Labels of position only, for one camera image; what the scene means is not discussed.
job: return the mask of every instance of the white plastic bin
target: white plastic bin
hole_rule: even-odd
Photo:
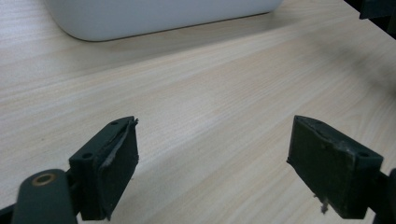
[[[103,41],[269,12],[282,0],[45,0],[68,34]]]

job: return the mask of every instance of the wooden table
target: wooden table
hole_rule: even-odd
[[[396,43],[340,0],[91,43],[40,0],[0,3],[0,206],[29,175],[135,115],[140,153],[112,223],[341,219],[286,164],[292,119],[321,119],[396,167]]]

